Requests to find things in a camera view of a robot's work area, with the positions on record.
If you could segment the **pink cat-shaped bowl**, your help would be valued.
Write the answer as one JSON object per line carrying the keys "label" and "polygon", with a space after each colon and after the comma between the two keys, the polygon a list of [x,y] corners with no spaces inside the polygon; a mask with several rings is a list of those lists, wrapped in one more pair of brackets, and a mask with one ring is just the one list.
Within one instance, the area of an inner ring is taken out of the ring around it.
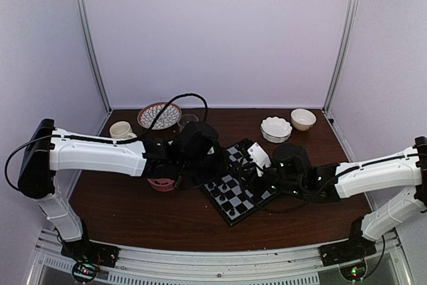
{"label": "pink cat-shaped bowl", "polygon": [[167,178],[148,179],[150,186],[158,192],[170,192],[174,190],[175,182]]}

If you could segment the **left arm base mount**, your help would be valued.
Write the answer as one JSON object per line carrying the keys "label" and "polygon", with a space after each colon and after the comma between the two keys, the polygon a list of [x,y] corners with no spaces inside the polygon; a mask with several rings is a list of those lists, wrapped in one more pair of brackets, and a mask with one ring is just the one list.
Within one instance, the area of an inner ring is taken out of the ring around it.
{"label": "left arm base mount", "polygon": [[96,266],[114,268],[119,255],[117,246],[92,242],[81,239],[74,242],[61,241],[63,256],[74,259],[77,262],[89,263]]}

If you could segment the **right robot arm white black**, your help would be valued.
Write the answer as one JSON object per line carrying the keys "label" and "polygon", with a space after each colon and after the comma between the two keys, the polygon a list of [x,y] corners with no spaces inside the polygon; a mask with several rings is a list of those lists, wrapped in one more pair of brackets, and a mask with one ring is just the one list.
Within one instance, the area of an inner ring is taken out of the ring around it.
{"label": "right robot arm white black", "polygon": [[362,217],[342,253],[356,259],[386,232],[418,212],[426,211],[426,138],[401,152],[363,162],[313,166],[306,150],[282,144],[268,155],[257,143],[248,148],[250,163],[263,183],[305,204],[337,202],[357,194],[402,186],[380,209]]}

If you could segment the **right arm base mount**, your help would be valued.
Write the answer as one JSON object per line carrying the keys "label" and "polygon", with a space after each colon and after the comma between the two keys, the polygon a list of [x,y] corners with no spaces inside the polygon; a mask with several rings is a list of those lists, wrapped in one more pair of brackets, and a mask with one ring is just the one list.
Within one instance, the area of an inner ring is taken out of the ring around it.
{"label": "right arm base mount", "polygon": [[371,241],[344,240],[319,247],[324,267],[362,260],[376,253],[376,243]]}

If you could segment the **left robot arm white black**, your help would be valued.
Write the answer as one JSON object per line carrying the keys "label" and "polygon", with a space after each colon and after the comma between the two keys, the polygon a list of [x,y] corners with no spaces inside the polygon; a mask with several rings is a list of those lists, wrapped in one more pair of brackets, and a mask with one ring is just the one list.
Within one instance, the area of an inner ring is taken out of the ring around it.
{"label": "left robot arm white black", "polygon": [[82,261],[91,260],[96,247],[87,239],[83,221],[56,191],[56,172],[112,172],[172,181],[193,178],[204,184],[222,178],[230,168],[217,131],[200,121],[187,124],[173,139],[166,140],[146,133],[129,139],[80,135],[56,128],[52,119],[44,119],[30,141],[16,150],[23,152],[23,159],[12,188],[39,203],[47,219]]}

